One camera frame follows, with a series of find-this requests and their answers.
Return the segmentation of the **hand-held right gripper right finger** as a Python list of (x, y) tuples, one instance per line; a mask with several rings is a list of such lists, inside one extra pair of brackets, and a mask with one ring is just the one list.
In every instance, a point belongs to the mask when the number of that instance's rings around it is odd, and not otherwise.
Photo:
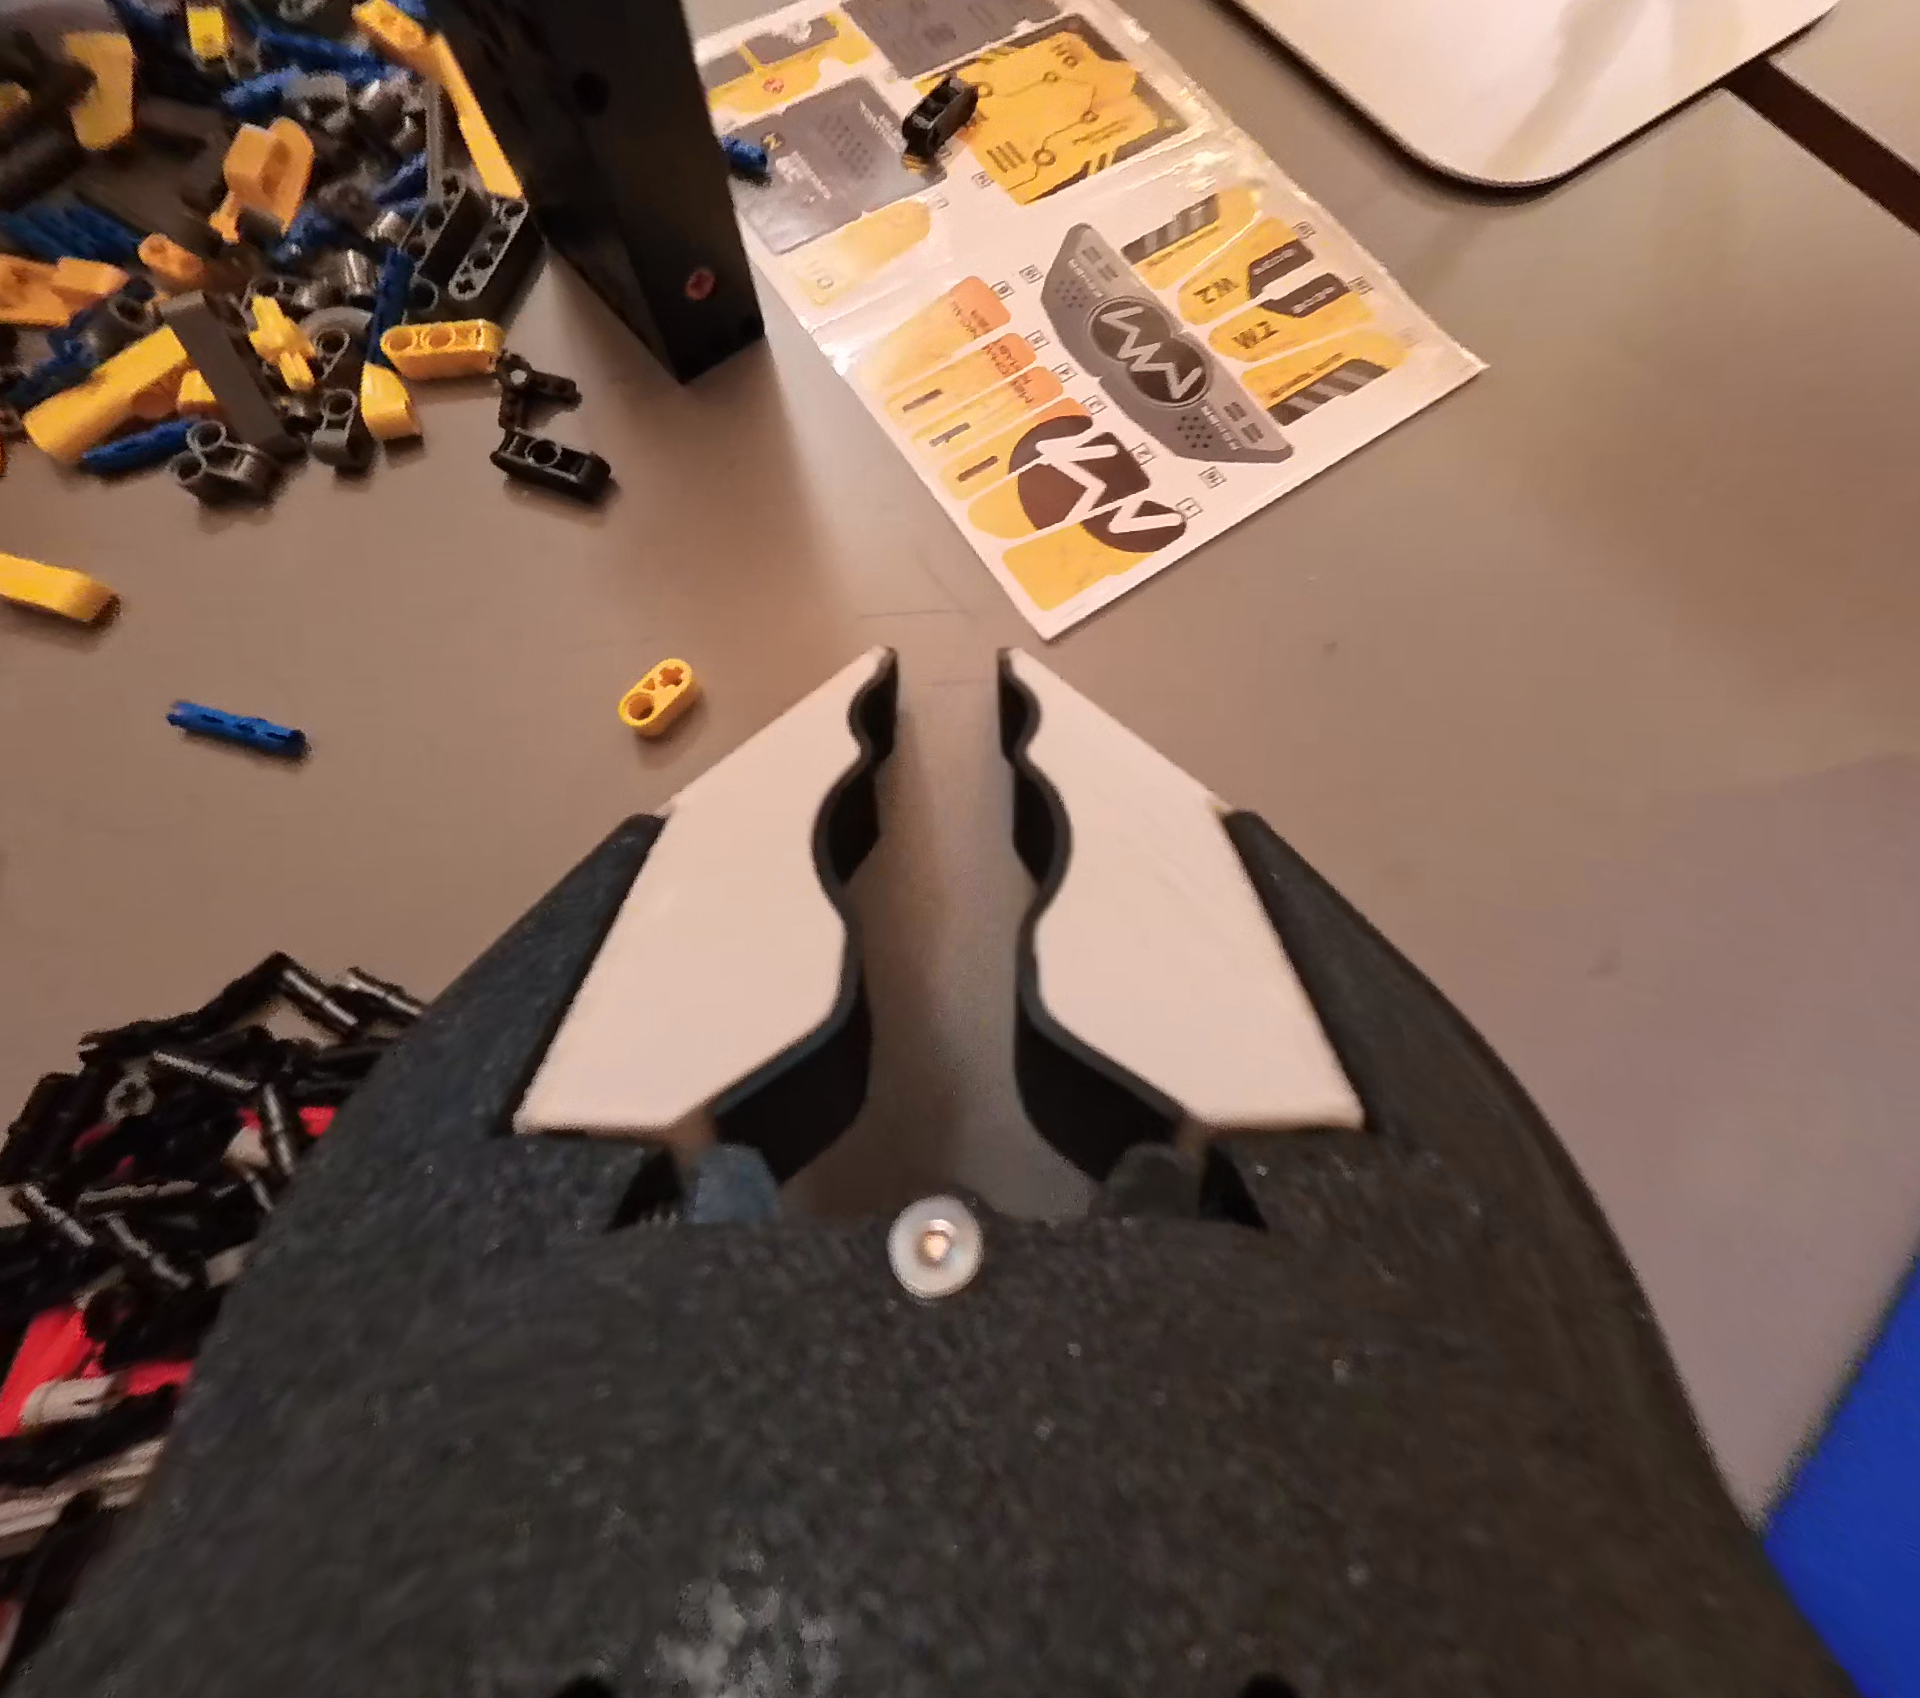
[(1230, 807), (1023, 650), (998, 654), (1014, 846), (1016, 1084), (1090, 1181), (1137, 1148), (1358, 1131), (1367, 1111)]

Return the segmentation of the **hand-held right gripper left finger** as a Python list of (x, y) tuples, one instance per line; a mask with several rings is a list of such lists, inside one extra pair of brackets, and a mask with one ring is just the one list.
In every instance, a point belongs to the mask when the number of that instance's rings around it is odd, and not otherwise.
[(777, 1190), (852, 1128), (872, 1013), (850, 883), (881, 838), (900, 655), (857, 654), (657, 811), (515, 1105), (518, 1137), (752, 1156)]

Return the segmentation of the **small yellow connector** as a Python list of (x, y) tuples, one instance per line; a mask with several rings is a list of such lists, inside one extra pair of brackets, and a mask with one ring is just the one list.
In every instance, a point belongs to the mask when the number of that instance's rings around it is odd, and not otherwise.
[(684, 658), (663, 658), (616, 704), (619, 721), (655, 742), (675, 731), (705, 700), (705, 683)]

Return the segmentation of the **pile of black red pieces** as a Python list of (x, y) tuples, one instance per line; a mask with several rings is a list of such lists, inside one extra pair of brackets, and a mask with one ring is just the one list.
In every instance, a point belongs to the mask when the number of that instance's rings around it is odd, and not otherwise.
[(426, 1012), (276, 949), (88, 1034), (2, 1145), (2, 1657), (12, 1678), (143, 1494), (306, 1153)]

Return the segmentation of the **pile of yellow blue pieces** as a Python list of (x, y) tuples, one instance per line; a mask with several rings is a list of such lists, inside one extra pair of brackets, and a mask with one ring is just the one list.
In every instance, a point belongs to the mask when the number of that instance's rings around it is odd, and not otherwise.
[(503, 430), (544, 237), (426, 1), (103, 5), (4, 30), (4, 443), (240, 508), (421, 443), (421, 388)]

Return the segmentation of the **blue plastic bin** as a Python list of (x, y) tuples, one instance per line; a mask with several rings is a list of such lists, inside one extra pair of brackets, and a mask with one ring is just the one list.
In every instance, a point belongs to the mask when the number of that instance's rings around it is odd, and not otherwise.
[(1764, 1532), (1800, 1611), (1868, 1695), (1919, 1692), (1919, 1267), (1889, 1302)]

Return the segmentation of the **black double-hole connector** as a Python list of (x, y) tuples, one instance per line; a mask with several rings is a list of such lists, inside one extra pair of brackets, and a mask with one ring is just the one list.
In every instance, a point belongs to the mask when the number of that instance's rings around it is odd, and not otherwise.
[(598, 452), (525, 426), (507, 426), (490, 463), (515, 485), (581, 505), (601, 505), (612, 490), (612, 463)]

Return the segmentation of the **yellow grey sticker sheet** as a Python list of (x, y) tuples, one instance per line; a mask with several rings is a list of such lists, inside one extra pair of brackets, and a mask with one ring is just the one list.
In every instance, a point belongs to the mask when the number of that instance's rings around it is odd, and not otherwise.
[(1485, 371), (1115, 0), (799, 0), (697, 62), (774, 154), (760, 280), (1045, 639)]

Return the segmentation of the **small black brick piece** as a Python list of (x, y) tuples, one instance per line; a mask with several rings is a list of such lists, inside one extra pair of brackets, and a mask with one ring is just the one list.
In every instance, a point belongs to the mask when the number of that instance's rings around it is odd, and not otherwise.
[(972, 78), (939, 78), (900, 120), (902, 154), (918, 165), (939, 165), (951, 141), (977, 117), (981, 87)]

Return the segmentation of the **black perforated block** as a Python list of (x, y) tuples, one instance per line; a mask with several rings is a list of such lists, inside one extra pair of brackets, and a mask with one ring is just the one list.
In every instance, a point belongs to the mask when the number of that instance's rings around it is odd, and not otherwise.
[(765, 319), (684, 0), (425, 0), (541, 232), (676, 382)]

